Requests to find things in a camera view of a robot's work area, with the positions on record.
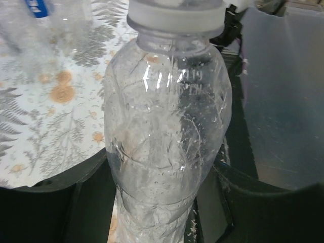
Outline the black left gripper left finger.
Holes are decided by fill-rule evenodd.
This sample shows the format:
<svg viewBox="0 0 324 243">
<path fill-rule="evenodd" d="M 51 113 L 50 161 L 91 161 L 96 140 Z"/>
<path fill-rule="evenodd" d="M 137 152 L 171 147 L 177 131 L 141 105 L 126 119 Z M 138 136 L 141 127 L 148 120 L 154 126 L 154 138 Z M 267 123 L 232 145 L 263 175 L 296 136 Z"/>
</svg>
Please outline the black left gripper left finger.
<svg viewBox="0 0 324 243">
<path fill-rule="evenodd" d="M 2 187 L 1 242 L 107 242 L 115 190 L 105 149 L 32 187 Z"/>
</svg>

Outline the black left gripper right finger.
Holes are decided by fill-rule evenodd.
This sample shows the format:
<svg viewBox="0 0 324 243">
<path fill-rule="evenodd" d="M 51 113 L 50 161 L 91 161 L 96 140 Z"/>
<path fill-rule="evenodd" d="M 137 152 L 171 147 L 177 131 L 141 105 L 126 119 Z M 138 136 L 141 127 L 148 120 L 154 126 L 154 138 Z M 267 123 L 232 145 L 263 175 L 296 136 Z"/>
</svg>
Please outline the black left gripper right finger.
<svg viewBox="0 0 324 243">
<path fill-rule="evenodd" d="M 323 184 L 295 191 L 216 163 L 197 195 L 202 242 L 323 242 Z"/>
</svg>

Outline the clear plastic bottle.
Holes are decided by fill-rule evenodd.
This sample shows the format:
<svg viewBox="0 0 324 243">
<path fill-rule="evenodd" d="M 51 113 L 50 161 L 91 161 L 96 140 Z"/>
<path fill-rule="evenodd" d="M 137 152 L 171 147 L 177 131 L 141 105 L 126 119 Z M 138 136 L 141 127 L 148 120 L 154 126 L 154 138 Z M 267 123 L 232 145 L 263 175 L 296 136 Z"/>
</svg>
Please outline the clear plastic bottle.
<svg viewBox="0 0 324 243">
<path fill-rule="evenodd" d="M 108 64 L 104 134 L 120 242 L 180 242 L 231 120 L 221 53 L 201 37 L 138 33 Z"/>
</svg>

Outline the clear bottle blue label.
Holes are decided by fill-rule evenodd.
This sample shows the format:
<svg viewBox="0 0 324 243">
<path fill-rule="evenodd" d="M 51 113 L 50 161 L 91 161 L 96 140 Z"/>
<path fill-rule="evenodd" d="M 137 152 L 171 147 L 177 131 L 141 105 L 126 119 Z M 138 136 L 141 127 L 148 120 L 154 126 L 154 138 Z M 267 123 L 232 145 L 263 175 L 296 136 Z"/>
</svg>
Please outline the clear bottle blue label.
<svg viewBox="0 0 324 243">
<path fill-rule="evenodd" d="M 24 0 L 29 10 L 36 18 L 49 17 L 54 11 L 54 5 L 48 0 Z"/>
</svg>

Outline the blue white bottle cap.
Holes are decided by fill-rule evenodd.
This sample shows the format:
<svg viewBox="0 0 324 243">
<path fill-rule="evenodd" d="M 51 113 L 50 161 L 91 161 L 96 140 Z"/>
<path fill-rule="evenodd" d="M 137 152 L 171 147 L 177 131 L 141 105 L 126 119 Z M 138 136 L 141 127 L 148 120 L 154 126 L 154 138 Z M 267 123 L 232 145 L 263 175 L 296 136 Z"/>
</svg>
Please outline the blue white bottle cap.
<svg viewBox="0 0 324 243">
<path fill-rule="evenodd" d="M 129 1 L 127 23 L 134 30 L 217 36 L 224 28 L 223 1 Z"/>
</svg>

